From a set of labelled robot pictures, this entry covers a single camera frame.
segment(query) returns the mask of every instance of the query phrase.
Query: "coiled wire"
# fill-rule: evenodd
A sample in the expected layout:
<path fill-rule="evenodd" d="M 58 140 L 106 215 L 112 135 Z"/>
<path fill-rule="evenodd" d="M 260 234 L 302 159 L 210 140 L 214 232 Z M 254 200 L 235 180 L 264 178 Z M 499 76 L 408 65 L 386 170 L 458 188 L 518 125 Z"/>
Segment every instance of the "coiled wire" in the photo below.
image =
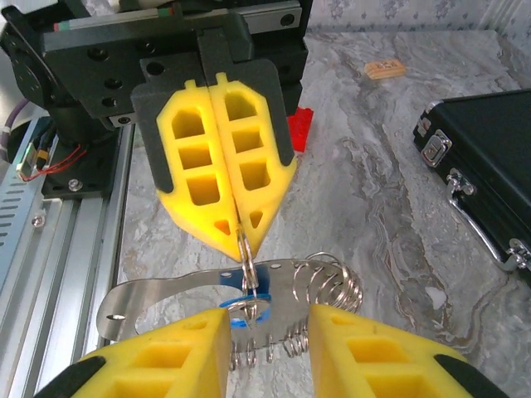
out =
<path fill-rule="evenodd" d="M 324 272 L 324 267 L 312 269 L 312 276 L 305 289 L 305 296 L 300 298 L 297 293 L 297 279 L 300 278 L 303 269 L 310 268 L 310 263 L 297 264 L 298 268 L 293 275 L 292 293 L 297 301 L 305 300 L 308 305 L 327 304 L 335 308 L 356 313 L 363 302 L 363 291 L 358 275 L 337 257 L 330 253 L 321 251 L 306 257 L 307 260 L 314 260 L 317 257 L 330 259 L 329 264 L 335 266 L 337 271 L 325 275 L 324 282 L 318 279 Z M 309 349 L 308 339 L 308 318 L 299 321 L 288 328 L 282 347 L 289 358 L 299 357 Z M 271 336 L 268 336 L 265 359 L 268 363 L 274 361 L 274 345 Z M 231 351 L 231 371 L 243 367 L 253 368 L 256 365 L 256 343 L 251 339 L 244 352 L 238 352 L 237 346 L 233 342 Z"/>

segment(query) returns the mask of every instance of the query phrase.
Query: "marble surface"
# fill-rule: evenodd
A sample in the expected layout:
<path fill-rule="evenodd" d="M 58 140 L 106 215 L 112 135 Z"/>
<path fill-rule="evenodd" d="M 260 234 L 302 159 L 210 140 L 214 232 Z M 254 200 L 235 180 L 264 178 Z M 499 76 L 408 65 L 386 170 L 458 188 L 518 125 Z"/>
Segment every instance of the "marble surface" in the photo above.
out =
<path fill-rule="evenodd" d="M 454 347 L 512 398 L 528 397 L 531 289 L 452 215 L 412 128 L 431 100 L 531 86 L 531 63 L 495 32 L 320 33 L 307 44 L 300 104 L 315 109 L 314 123 L 259 259 L 333 252 L 362 277 L 362 315 Z M 391 57 L 406 76 L 364 75 L 365 62 Z M 171 222 L 138 139 L 119 280 L 233 265 Z M 233 297 L 227 289 L 165 300 L 138 329 L 217 306 Z M 256 369 L 232 373 L 227 396 L 313 396 L 309 356 L 276 358 L 268 365 L 262 353 Z"/>

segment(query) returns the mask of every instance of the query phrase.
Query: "red object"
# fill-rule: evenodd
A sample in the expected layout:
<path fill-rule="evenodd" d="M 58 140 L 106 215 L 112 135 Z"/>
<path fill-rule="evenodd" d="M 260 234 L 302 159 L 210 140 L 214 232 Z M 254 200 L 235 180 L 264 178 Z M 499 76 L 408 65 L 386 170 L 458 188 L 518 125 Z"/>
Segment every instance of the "red object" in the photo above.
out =
<path fill-rule="evenodd" d="M 306 149 L 306 140 L 308 139 L 309 126 L 312 124 L 314 111 L 310 108 L 299 108 L 295 114 L 288 117 L 288 126 L 290 126 L 291 142 L 297 152 L 304 152 Z"/>

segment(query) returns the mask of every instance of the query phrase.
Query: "screw hole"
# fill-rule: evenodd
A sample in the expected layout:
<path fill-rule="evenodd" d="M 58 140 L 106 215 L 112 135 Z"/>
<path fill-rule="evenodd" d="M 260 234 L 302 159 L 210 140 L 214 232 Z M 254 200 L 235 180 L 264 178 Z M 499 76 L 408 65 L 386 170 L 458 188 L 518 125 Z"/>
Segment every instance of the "screw hole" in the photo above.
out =
<path fill-rule="evenodd" d="M 158 76 L 164 72 L 164 65 L 158 62 L 149 62 L 148 66 L 146 66 L 146 71 L 151 76 Z"/>
<path fill-rule="evenodd" d="M 105 84 L 105 87 L 107 87 L 110 90 L 117 90 L 121 88 L 123 85 L 122 80 L 113 79 L 113 78 L 107 79 L 104 82 L 104 84 Z"/>
<path fill-rule="evenodd" d="M 107 315 L 107 319 L 111 321 L 123 321 L 125 319 L 124 315 Z"/>
<path fill-rule="evenodd" d="M 155 45 L 151 41 L 143 40 L 136 43 L 135 46 L 138 52 L 143 52 L 144 54 L 151 54 L 155 52 Z"/>
<path fill-rule="evenodd" d="M 93 60 L 102 62 L 109 58 L 109 53 L 101 48 L 91 48 L 87 51 L 87 56 Z"/>
<path fill-rule="evenodd" d="M 114 108 L 116 106 L 116 99 L 114 98 L 103 98 L 101 104 L 106 108 Z"/>
<path fill-rule="evenodd" d="M 291 25 L 293 22 L 295 22 L 295 15 L 293 15 L 293 14 L 285 14 L 285 15 L 280 19 L 280 24 L 281 24 L 283 27 L 288 27 L 288 26 Z"/>

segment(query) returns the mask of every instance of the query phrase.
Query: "red wire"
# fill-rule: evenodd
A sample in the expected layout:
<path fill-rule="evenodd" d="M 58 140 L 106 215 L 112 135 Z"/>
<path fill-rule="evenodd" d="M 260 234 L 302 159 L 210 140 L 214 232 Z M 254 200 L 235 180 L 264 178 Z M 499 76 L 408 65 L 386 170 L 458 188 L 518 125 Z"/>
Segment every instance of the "red wire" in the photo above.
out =
<path fill-rule="evenodd" d="M 48 170 L 50 170 L 50 169 L 52 169 L 52 168 L 59 167 L 59 166 L 62 165 L 64 162 L 68 161 L 68 159 L 72 158 L 72 157 L 77 153 L 77 151 L 79 151 L 80 149 L 81 149 L 81 145 L 78 145 L 77 148 L 74 149 L 70 155 L 68 155 L 66 158 L 64 158 L 64 159 L 61 160 L 60 162 L 51 165 L 51 166 L 50 166 L 49 168 L 47 168 L 46 170 L 43 170 L 43 172 L 48 172 Z"/>
<path fill-rule="evenodd" d="M 29 178 L 22 178 L 23 181 L 25 182 L 30 182 L 32 180 L 34 180 L 35 178 L 37 177 L 40 177 L 42 175 L 45 175 L 45 174 L 54 174 L 56 172 L 62 172 L 64 170 L 66 170 L 67 168 L 69 168 L 70 166 L 72 166 L 75 162 L 77 162 L 79 159 L 81 159 L 83 156 L 86 155 L 86 149 L 81 152 L 77 158 L 74 158 L 72 161 L 70 161 L 69 163 L 65 164 L 65 162 L 68 162 L 69 159 L 71 159 L 74 155 L 76 155 L 76 153 L 81 149 L 81 145 L 78 145 L 76 149 L 74 149 L 72 151 L 72 153 L 70 155 L 68 155 L 66 158 L 64 158 L 63 160 L 61 160 L 60 162 L 50 166 L 49 168 L 47 168 L 46 170 L 42 170 L 41 172 L 38 172 L 37 174 L 29 177 Z"/>

